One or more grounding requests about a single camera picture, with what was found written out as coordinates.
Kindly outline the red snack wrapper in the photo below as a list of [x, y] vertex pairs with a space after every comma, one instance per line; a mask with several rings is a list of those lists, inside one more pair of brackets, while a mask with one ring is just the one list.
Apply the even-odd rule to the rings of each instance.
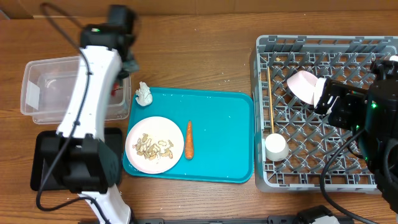
[[113, 84], [113, 89], [111, 91], [111, 96], [115, 96], [117, 91], [122, 90], [123, 86], [119, 82]]

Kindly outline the white bowl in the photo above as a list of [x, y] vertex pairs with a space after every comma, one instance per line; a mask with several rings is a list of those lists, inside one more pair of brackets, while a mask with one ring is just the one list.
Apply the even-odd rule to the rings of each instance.
[[320, 98], [323, 94], [325, 83], [326, 83], [326, 78], [319, 78], [315, 84], [314, 96], [313, 96], [314, 107], [316, 107], [318, 102], [320, 101]]

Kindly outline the wooden chopstick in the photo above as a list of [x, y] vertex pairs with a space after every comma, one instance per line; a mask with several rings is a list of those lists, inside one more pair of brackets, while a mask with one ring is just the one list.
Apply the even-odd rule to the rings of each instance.
[[271, 121], [271, 133], [274, 134], [274, 109], [272, 100], [272, 81], [271, 81], [271, 69], [270, 65], [267, 66], [267, 82], [268, 82], [268, 95], [269, 95], [269, 112]]

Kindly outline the white cup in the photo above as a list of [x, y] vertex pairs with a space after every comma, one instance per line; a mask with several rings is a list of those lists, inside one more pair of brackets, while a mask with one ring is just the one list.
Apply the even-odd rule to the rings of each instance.
[[283, 135], [272, 133], [265, 139], [266, 157], [274, 162], [284, 160], [289, 154], [289, 146]]

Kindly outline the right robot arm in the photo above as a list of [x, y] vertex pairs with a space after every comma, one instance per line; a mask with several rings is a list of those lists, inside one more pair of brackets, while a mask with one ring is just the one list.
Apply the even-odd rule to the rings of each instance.
[[315, 112], [331, 126], [353, 133], [382, 197], [397, 211], [397, 56], [375, 60], [368, 89], [325, 79], [317, 83]]

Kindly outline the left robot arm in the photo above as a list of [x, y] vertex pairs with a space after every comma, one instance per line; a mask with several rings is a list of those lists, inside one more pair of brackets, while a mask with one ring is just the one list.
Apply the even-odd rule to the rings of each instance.
[[[49, 169], [37, 191], [36, 206], [51, 212], [84, 200], [99, 223], [134, 223], [133, 211], [118, 190], [121, 154], [106, 145], [104, 123], [115, 82], [137, 70], [130, 48], [136, 41], [134, 23], [138, 16], [125, 5], [111, 5], [105, 23], [83, 26], [50, 2], [43, 2], [40, 11], [78, 51], [80, 61], [72, 97], [56, 135], [40, 144]], [[78, 197], [44, 207], [41, 197], [50, 177]]]

